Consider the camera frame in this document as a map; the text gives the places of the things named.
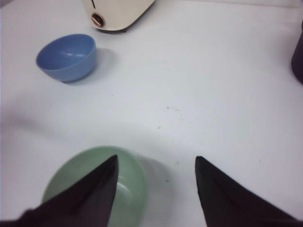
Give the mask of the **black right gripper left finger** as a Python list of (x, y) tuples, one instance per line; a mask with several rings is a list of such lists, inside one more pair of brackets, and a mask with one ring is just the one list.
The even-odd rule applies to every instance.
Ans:
[(118, 157), (111, 156), (74, 185), (2, 227), (106, 227), (115, 198)]

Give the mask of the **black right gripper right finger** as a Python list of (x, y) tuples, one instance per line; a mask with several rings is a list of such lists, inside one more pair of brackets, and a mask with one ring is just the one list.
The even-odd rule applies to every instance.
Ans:
[(297, 220), (237, 183), (202, 156), (195, 159), (197, 193), (208, 227), (301, 227)]

